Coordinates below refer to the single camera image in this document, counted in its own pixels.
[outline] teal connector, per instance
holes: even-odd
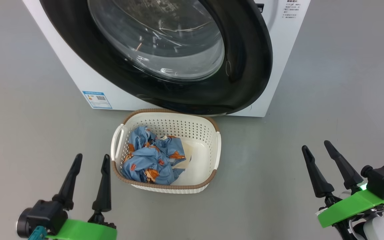
[[[47,236],[47,230],[43,226],[38,226],[32,232],[28,240],[44,240]]]

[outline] washing machine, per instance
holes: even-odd
[[[92,108],[264,117],[310,0],[23,0]]]

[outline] crumpled garment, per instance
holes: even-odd
[[[170,185],[185,169],[173,166],[186,160],[180,138],[158,138],[148,126],[139,126],[128,140],[130,153],[124,159],[123,176],[139,182]]]

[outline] washing machine door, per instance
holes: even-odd
[[[269,81],[271,40],[252,0],[41,0],[41,5],[90,67],[160,107],[230,114],[253,103]]]

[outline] white plastic basket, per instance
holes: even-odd
[[[137,182],[122,176],[122,162],[129,153],[128,138],[138,126],[148,126],[159,137],[179,137],[182,143],[193,148],[189,166],[171,185]],[[211,118],[179,114],[166,109],[143,109],[130,114],[116,129],[111,143],[111,160],[116,176],[134,187],[160,193],[199,193],[214,178],[220,151],[220,132]]]

